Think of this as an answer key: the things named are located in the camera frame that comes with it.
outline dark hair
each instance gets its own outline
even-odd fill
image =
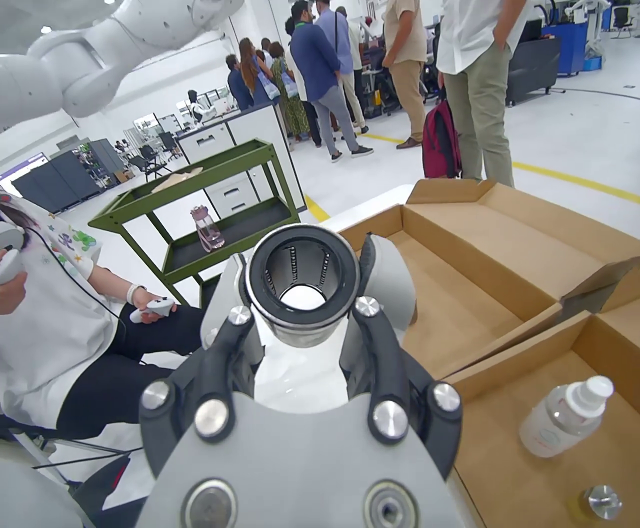
[[[236,67],[236,64],[238,64],[238,59],[233,54],[227,55],[225,61],[227,62],[227,66],[231,71],[233,71]]]
[[[258,69],[253,62],[253,44],[248,38],[244,38],[238,45],[240,48],[240,71],[247,88],[255,90],[255,80],[258,78]]]
[[[272,42],[269,46],[269,55],[274,59],[278,59],[284,55],[284,48],[280,42]]]
[[[284,31],[289,36],[293,36],[293,32],[296,30],[296,23],[293,21],[293,17],[289,17],[287,22],[284,23]]]
[[[302,13],[305,11],[309,11],[308,0],[298,0],[291,6],[291,17],[293,18],[294,23],[297,23],[302,19]]]

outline white shirt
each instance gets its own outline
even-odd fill
[[[443,19],[438,43],[438,70],[456,75],[466,70],[493,43],[493,30],[498,23],[504,0],[444,0]],[[507,39],[513,54],[522,35],[532,0],[527,0],[522,13]]]
[[[20,251],[28,274],[26,297],[15,312],[0,316],[0,408],[18,422],[55,429],[69,390],[116,333],[117,319],[83,289],[116,314],[124,304],[102,297],[87,282],[100,253],[94,238],[9,196],[11,205],[37,222],[33,228],[53,248],[58,262],[31,232],[29,244]]]
[[[293,72],[293,80],[296,81],[300,101],[306,101],[307,89],[305,88],[305,80],[302,78],[302,74],[300,73],[300,70],[298,70],[296,62],[293,60],[293,55],[291,54],[291,48],[289,46],[287,46],[287,49],[284,52],[284,60],[287,63],[287,68]]]
[[[362,70],[362,57],[360,57],[360,44],[364,44],[364,37],[360,31],[360,26],[354,22],[349,22],[349,43],[351,44],[351,57],[353,58],[353,69]]]

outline hand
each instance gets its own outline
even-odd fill
[[[6,250],[0,250],[0,260],[6,255]],[[15,312],[15,309],[24,301],[26,291],[24,283],[27,274],[21,271],[6,284],[0,285],[0,316],[8,316]]]
[[[132,295],[133,305],[140,310],[141,312],[147,309],[147,305],[151,301],[155,301],[157,299],[161,299],[158,295],[153,295],[149,293],[144,288],[137,288]],[[178,309],[178,306],[173,305],[171,308],[172,312],[175,312]],[[151,324],[156,322],[158,319],[162,319],[162,316],[155,313],[150,314],[142,314],[142,322],[145,324]]]

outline woman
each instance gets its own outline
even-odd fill
[[[309,122],[305,114],[305,108],[302,106],[300,97],[295,95],[289,97],[287,95],[287,88],[282,80],[282,74],[286,73],[289,79],[294,79],[294,74],[287,68],[287,64],[284,60],[284,48],[280,42],[273,42],[269,46],[269,54],[273,57],[273,65],[271,66],[271,72],[273,73],[273,82],[280,90],[282,96],[281,103],[284,107],[284,114],[291,127],[291,133],[296,138],[296,141],[302,141],[300,134],[309,133]]]
[[[280,102],[280,97],[271,99],[267,95],[267,91],[264,88],[263,81],[260,80],[259,74],[262,72],[266,77],[264,82],[270,83],[273,78],[271,70],[267,68],[264,61],[259,58],[255,53],[255,48],[251,43],[251,40],[244,38],[240,41],[240,71],[242,72],[242,78],[246,87],[253,95],[253,105],[261,106],[266,103],[277,105]]]
[[[174,306],[130,321],[157,295],[96,264],[100,243],[38,206],[0,192],[0,223],[25,231],[25,272],[0,285],[0,407],[22,424],[90,438],[138,423],[147,385],[170,369],[147,353],[200,347],[203,312]],[[6,254],[0,250],[0,259]]]

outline blue jacket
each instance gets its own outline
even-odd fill
[[[297,24],[291,37],[291,54],[305,80],[309,102],[321,99],[338,85],[335,72],[340,71],[340,59],[319,26]]]
[[[231,95],[238,101],[238,108],[240,110],[244,111],[250,106],[253,106],[253,97],[251,96],[251,92],[249,92],[249,88],[246,87],[242,73],[240,73],[239,70],[233,70],[229,73],[227,84],[229,85],[229,90],[231,90]]]

